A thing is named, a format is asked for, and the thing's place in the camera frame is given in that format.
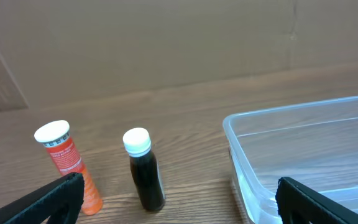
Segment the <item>orange tablet tube white cap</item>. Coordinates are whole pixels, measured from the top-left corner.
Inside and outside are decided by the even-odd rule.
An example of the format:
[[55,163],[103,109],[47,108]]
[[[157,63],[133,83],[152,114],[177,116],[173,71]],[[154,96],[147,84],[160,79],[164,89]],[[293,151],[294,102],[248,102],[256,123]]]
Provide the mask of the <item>orange tablet tube white cap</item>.
[[46,148],[61,175],[71,172],[83,175],[85,189],[81,209],[85,215],[98,213],[102,209],[103,201],[70,136],[68,121],[58,120],[45,124],[36,130],[34,138]]

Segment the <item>dark bottle white cap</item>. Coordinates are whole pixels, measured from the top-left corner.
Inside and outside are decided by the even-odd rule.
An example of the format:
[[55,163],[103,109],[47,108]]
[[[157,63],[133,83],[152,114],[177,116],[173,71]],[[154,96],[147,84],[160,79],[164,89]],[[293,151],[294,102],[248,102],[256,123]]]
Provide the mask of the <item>dark bottle white cap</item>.
[[165,205],[165,192],[149,132],[145,128],[132,128],[122,140],[141,205],[150,212],[161,210]]

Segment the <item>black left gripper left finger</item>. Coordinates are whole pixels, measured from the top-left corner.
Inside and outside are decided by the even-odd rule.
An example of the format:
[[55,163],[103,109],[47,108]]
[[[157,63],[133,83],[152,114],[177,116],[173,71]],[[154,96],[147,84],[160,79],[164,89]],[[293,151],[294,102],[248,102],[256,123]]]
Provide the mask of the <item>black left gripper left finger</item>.
[[72,172],[0,208],[0,224],[74,224],[84,202],[85,181]]

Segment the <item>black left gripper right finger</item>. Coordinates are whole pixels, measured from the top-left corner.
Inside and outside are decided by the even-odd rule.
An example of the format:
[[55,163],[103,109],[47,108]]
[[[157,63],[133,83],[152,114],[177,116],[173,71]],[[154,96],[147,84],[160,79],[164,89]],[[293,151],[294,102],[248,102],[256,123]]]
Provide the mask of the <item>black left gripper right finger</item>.
[[283,224],[358,224],[358,214],[291,177],[278,180],[275,194]]

